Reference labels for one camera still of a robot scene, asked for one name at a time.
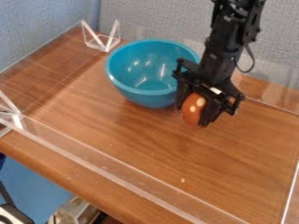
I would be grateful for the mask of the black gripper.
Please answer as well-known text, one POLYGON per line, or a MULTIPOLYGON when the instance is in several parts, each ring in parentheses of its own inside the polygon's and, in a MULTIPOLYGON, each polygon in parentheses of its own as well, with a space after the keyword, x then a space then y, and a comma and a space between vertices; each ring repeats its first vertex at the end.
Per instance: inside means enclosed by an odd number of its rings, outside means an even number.
POLYGON ((245 99, 231 80, 239 56, 239 53, 204 53, 200 62, 185 58, 176 60, 177 66, 172 71, 177 83, 175 107, 177 110, 183 108, 184 100, 191 93, 200 94, 207 100, 200 114, 201 127, 207 127, 223 112, 233 116, 239 104, 245 99))

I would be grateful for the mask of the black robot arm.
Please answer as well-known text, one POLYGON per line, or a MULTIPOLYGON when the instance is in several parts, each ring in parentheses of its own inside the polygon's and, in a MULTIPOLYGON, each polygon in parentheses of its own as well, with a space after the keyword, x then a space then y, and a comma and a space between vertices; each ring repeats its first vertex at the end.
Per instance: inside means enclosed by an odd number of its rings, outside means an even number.
POLYGON ((211 33, 197 63, 177 59, 175 106, 191 126, 208 126, 221 113, 235 115, 245 96, 231 81, 241 53, 260 33, 260 16, 267 0, 211 0, 211 33))

